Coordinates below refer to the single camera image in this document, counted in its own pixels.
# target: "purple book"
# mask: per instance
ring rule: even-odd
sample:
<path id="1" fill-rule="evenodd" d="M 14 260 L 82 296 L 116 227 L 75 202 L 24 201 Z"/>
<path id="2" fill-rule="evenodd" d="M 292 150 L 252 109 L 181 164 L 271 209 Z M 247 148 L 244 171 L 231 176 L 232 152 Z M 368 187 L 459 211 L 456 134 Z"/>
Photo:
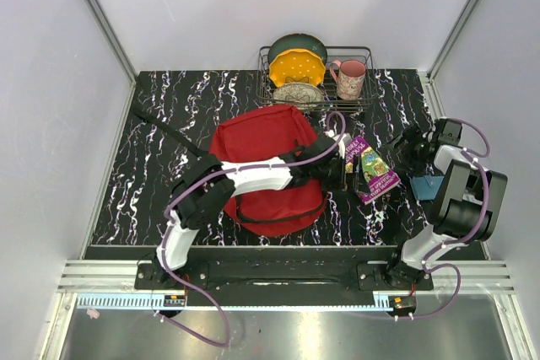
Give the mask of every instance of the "purple book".
<path id="1" fill-rule="evenodd" d="M 368 182 L 371 193 L 359 193 L 360 199 L 368 204 L 379 196 L 399 185 L 399 176 L 381 159 L 373 148 L 362 138 L 356 137 L 345 150 L 346 170 L 352 173 L 353 157 L 360 155 L 364 178 Z"/>

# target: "red bag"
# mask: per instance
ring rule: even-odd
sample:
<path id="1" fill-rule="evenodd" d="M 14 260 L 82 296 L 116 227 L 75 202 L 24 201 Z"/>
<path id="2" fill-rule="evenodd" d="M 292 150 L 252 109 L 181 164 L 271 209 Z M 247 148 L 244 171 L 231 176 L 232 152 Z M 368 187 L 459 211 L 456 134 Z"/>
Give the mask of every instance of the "red bag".
<path id="1" fill-rule="evenodd" d="M 292 105 L 272 105 L 250 111 L 218 126 L 210 153 L 219 160 L 246 163 L 287 153 L 317 138 L 310 123 Z M 279 236 L 312 225 L 327 198 L 318 180 L 288 190 L 254 191 L 233 197 L 225 212 L 255 234 Z"/>

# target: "mug handle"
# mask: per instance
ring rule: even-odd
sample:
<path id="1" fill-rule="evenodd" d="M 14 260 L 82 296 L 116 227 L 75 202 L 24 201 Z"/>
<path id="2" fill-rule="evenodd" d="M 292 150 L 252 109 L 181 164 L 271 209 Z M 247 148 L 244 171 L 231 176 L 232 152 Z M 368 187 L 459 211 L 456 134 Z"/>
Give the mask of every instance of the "mug handle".
<path id="1" fill-rule="evenodd" d="M 341 61 L 332 61 L 330 62 L 330 66 L 328 67 L 328 69 L 330 69 L 330 74 L 332 75 L 332 77 L 334 78 L 334 80 L 336 81 L 336 83 L 338 82 L 338 76 L 336 75 L 336 73 L 334 72 L 334 68 L 332 65 L 336 65 L 337 66 L 337 69 L 339 70 L 339 68 L 341 67 Z"/>

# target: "gray wall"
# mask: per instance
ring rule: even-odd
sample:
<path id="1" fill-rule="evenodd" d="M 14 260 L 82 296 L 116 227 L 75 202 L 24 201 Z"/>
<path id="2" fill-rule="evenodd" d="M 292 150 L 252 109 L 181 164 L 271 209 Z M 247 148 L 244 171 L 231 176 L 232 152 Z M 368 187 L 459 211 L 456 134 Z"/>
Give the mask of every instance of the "gray wall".
<path id="1" fill-rule="evenodd" d="M 309 32 L 427 69 L 467 0 L 100 0 L 139 70 L 254 69 L 261 46 Z"/>
<path id="2" fill-rule="evenodd" d="M 129 85 L 84 0 L 0 0 L 0 358 L 33 358 Z"/>
<path id="3" fill-rule="evenodd" d="M 540 350 L 540 0 L 482 0 L 435 82 L 448 116 L 485 130 L 509 185 L 489 241 L 516 284 Z M 479 147 L 470 136 L 466 142 Z"/>

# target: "pink mug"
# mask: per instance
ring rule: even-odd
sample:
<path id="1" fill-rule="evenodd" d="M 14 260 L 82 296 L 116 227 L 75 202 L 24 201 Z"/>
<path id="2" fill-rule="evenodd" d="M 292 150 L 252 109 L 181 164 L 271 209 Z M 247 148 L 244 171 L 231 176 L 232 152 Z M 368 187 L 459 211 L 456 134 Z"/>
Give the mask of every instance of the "pink mug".
<path id="1" fill-rule="evenodd" d="M 339 74 L 334 72 L 333 65 L 339 68 Z M 337 83 L 337 96 L 343 100 L 354 100 L 360 97 L 365 78 L 365 64 L 354 59 L 348 61 L 333 61 L 330 63 L 330 74 Z"/>

